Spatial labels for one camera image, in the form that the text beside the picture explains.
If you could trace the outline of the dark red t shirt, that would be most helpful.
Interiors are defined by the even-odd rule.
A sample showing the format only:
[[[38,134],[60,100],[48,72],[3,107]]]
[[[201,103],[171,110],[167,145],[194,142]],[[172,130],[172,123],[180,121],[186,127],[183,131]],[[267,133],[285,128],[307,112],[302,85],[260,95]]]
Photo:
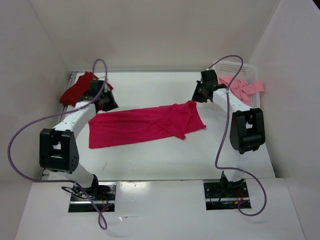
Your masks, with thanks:
[[[59,102],[65,106],[72,105],[73,107],[75,107],[76,103],[78,102],[91,102],[94,99],[91,96],[89,96],[90,83],[92,80],[99,79],[92,72],[86,71],[83,75],[81,75],[78,78],[77,82],[73,86],[71,86],[62,94]],[[113,87],[109,83],[106,85],[106,91],[113,90]]]

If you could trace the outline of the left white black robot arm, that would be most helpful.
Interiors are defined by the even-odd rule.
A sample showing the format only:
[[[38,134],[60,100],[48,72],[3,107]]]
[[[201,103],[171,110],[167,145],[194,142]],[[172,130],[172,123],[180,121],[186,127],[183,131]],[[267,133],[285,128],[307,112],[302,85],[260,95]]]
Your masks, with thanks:
[[[106,82],[92,80],[74,109],[55,127],[44,128],[39,134],[39,165],[80,184],[82,194],[89,200],[99,196],[100,187],[98,178],[80,164],[76,139],[99,111],[116,108],[118,105]]]

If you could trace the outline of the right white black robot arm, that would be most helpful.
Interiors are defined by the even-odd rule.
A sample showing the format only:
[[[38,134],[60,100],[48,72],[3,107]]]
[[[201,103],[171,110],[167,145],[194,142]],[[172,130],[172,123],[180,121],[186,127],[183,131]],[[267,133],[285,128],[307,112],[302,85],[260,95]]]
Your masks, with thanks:
[[[201,73],[201,79],[196,82],[192,100],[198,103],[211,101],[226,112],[226,124],[221,143],[215,157],[214,166],[218,170],[230,170],[242,172],[260,185],[258,178],[247,170],[235,166],[218,166],[218,161],[224,146],[226,137],[237,154],[257,151],[265,143],[264,115],[260,108],[251,108],[241,102],[230,91],[230,85],[218,83],[215,70],[205,70]]]

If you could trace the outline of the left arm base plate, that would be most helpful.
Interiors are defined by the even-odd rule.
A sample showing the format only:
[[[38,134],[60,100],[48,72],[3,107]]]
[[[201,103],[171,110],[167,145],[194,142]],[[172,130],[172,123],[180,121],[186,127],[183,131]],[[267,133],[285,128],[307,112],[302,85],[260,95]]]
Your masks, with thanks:
[[[88,191],[90,198],[100,211],[114,212],[117,183],[100,181],[99,186],[101,189],[98,190],[96,195]],[[62,189],[71,194],[68,207],[69,213],[89,213],[96,211],[78,186],[73,186],[72,188],[63,186]]]

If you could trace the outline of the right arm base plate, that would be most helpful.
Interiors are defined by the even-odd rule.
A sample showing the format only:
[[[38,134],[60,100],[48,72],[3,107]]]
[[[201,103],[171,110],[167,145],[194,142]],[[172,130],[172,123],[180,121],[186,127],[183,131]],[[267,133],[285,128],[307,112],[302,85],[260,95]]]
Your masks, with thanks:
[[[247,184],[223,189],[218,181],[203,182],[205,206],[207,211],[251,209]]]

